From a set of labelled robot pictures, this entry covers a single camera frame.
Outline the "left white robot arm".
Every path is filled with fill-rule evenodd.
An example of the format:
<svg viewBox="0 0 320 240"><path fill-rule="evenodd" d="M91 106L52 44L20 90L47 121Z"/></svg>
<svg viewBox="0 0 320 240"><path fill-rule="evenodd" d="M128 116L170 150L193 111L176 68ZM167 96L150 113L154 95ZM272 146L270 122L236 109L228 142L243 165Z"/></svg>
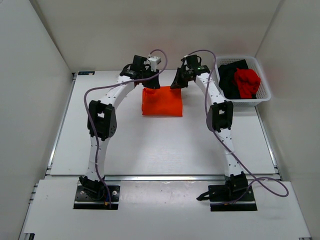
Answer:
<svg viewBox="0 0 320 240"><path fill-rule="evenodd" d="M124 98L139 84L155 90L160 88L159 69L161 58L135 55L132 63L120 72L115 84L105 86L106 95L87 102L87 96L102 87L94 87L84 94L84 106L88 116L90 153L86 173L79 178L86 194L94 201L111 202L111 192L105 182L106 152L111 137L117 130L116 110Z"/></svg>

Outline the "black t shirt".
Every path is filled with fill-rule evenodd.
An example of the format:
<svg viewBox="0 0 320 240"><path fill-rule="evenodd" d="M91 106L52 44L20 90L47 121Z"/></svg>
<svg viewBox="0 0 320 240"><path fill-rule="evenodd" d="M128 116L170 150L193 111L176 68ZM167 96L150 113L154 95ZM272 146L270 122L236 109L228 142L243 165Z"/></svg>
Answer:
<svg viewBox="0 0 320 240"><path fill-rule="evenodd" d="M236 85L234 85L234 73L237 68L249 69L247 62L243 60L235 61L229 64L223 64L218 67L218 73L220 74L219 87L223 91L224 96L230 100L242 99Z"/></svg>

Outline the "orange t shirt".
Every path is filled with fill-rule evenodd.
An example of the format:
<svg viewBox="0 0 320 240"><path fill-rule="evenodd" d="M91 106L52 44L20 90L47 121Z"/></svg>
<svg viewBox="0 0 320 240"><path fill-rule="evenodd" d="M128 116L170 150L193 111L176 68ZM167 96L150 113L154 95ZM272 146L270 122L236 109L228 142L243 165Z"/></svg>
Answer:
<svg viewBox="0 0 320 240"><path fill-rule="evenodd" d="M182 117L183 100L181 89L161 86L159 89L142 89L141 111L148 117Z"/></svg>

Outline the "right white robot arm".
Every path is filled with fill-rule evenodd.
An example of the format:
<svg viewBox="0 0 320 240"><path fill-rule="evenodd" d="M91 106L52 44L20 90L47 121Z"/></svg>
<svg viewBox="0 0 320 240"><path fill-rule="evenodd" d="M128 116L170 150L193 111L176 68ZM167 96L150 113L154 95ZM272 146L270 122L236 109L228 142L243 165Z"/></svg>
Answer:
<svg viewBox="0 0 320 240"><path fill-rule="evenodd" d="M186 88L189 82L193 81L203 92L207 128L222 144L226 154L224 193L230 200L236 200L248 187L248 180L243 167L235 156L232 142L234 105L221 95L212 79L212 72L206 65L202 65L199 56L196 54L187 55L181 61L182 65L177 69L170 88Z"/></svg>

